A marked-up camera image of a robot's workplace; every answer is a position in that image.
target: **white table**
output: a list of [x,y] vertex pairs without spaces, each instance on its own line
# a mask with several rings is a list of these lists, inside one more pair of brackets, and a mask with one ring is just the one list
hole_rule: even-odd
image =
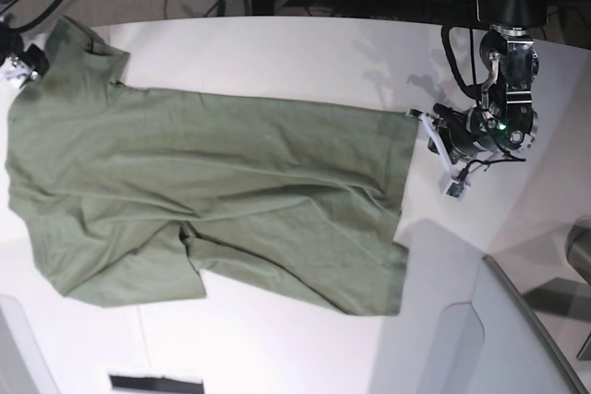
[[[437,101],[470,105],[452,79],[435,26],[212,18],[119,25],[100,33],[133,54],[125,77],[130,86],[395,111],[427,111]],[[458,30],[452,41],[468,79],[467,32]],[[0,243],[5,243],[0,245],[0,293],[25,305],[63,394],[82,392],[88,379],[94,387],[84,392],[104,392],[107,366],[145,365],[201,376],[208,394],[414,393],[441,311],[471,300],[480,258],[493,248],[585,74],[588,52],[547,42],[539,42],[537,51],[541,68],[534,100],[540,131],[527,163],[499,165],[479,175],[459,203],[439,194],[440,160],[420,132],[396,234],[411,250],[398,317],[340,316],[208,273],[206,301],[115,310],[65,301],[33,269],[26,230],[6,209],[6,191],[0,195]],[[0,88],[4,122],[10,93]],[[6,140],[0,143],[4,147]],[[0,189],[6,187],[3,172]],[[47,310],[54,313],[51,319],[43,314]],[[91,337],[82,333],[88,328]],[[93,346],[101,350],[98,357],[77,354]]]

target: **t-shirt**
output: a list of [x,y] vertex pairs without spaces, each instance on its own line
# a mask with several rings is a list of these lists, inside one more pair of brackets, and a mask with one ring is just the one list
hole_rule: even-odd
[[401,113],[137,90],[130,55],[63,18],[9,114],[10,208],[63,295],[200,298],[207,270],[351,315],[395,315],[392,242],[416,138]]

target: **green t-shirt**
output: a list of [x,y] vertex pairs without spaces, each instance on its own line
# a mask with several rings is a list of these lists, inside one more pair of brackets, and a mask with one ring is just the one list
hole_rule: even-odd
[[10,110],[6,168],[60,293],[200,298],[205,269],[347,314],[399,312],[407,251],[392,238],[415,121],[132,89],[119,82],[129,54],[65,18],[45,51],[49,72]]

